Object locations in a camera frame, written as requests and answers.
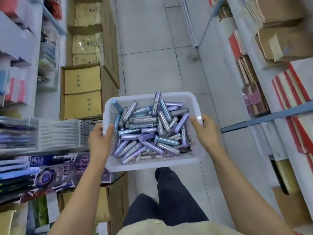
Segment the beige shirt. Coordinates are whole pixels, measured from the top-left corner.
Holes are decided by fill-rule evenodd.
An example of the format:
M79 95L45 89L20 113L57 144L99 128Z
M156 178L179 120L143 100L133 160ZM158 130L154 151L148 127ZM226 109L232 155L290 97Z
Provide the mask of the beige shirt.
M224 225L204 221L167 226L162 220L147 219L122 228L117 235L240 235Z

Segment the leg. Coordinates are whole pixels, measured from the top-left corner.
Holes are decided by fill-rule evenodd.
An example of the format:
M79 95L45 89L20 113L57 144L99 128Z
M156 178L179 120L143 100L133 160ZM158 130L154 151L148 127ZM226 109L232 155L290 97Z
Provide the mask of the leg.
M162 220L168 226L186 222L201 222L209 219L182 184L175 172L169 167L157 168L159 202Z
M161 219L159 204L151 197L140 194L129 207L123 227L149 218Z

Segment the person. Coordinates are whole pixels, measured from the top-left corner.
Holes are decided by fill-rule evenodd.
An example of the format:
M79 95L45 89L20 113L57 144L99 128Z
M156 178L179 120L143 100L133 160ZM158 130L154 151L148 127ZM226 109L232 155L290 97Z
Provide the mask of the person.
M275 210L236 168L219 142L214 121L202 116L204 126L190 117L201 145L212 158L229 212L237 231L208 221L207 216L183 186L178 176L167 168L155 172L159 202L140 194L130 206L118 235L193 234L193 235L294 235ZM100 178L111 151L114 126L102 137L102 125L90 133L90 163L68 204L50 230L50 235L92 235L100 190Z

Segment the hand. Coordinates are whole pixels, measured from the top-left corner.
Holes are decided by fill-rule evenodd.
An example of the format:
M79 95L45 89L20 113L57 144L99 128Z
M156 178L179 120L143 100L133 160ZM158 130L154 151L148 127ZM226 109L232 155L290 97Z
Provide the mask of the hand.
M190 122L197 132L198 140L205 150L211 153L212 150L221 148L218 137L218 128L215 125L214 120L209 118L209 116L202 115L202 120L204 126L200 125L195 117L190 116Z
M110 124L105 136L102 136L102 124L96 124L90 132L88 146L90 161L104 168L111 152L111 140L114 133L114 125Z

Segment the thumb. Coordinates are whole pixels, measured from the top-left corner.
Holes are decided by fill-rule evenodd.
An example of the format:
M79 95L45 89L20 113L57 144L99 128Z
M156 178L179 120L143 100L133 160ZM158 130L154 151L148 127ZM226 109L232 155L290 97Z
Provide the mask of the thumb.
M114 125L110 124L108 129L106 130L106 134L104 136L105 141L111 141L114 134Z
M203 127L199 124L199 122L197 121L197 119L193 116L190 116L190 122L193 125L193 127L195 128L195 130L198 132L198 130L201 130Z

